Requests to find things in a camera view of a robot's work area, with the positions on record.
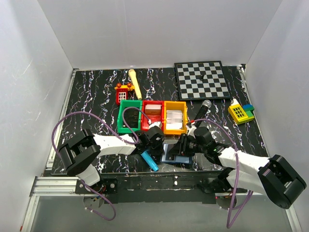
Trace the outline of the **navy blue card holder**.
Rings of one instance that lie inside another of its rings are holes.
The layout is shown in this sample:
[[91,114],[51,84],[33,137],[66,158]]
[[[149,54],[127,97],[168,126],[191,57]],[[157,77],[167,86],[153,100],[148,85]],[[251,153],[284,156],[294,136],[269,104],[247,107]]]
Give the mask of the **navy blue card holder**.
[[168,151],[173,147],[174,144],[164,144],[163,149],[164,153],[161,156],[161,163],[167,163],[167,164],[191,164],[192,163],[192,157],[184,157],[184,156],[175,156],[174,162],[168,162],[165,161],[165,157],[169,156]]

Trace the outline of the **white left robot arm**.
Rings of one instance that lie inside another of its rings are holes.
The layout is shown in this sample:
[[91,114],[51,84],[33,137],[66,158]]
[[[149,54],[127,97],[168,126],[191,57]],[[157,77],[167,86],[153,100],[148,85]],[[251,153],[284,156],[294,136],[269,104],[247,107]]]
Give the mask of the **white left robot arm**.
[[88,186],[94,186],[101,177],[92,162],[99,156],[135,155],[145,151],[162,154],[165,135],[158,126],[147,131],[138,130],[138,143],[133,135],[102,136],[89,129],[77,133],[58,148],[68,176],[76,176]]

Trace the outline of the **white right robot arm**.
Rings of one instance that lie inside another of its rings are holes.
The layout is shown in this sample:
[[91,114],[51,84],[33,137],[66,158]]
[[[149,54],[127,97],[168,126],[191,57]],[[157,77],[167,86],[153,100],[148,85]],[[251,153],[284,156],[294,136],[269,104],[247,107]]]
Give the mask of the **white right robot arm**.
[[181,134],[167,157],[192,157],[200,153],[224,170],[211,181],[215,192],[246,189],[268,196],[277,206],[288,209],[307,184],[289,162],[280,155],[258,157],[216,142],[207,128]]

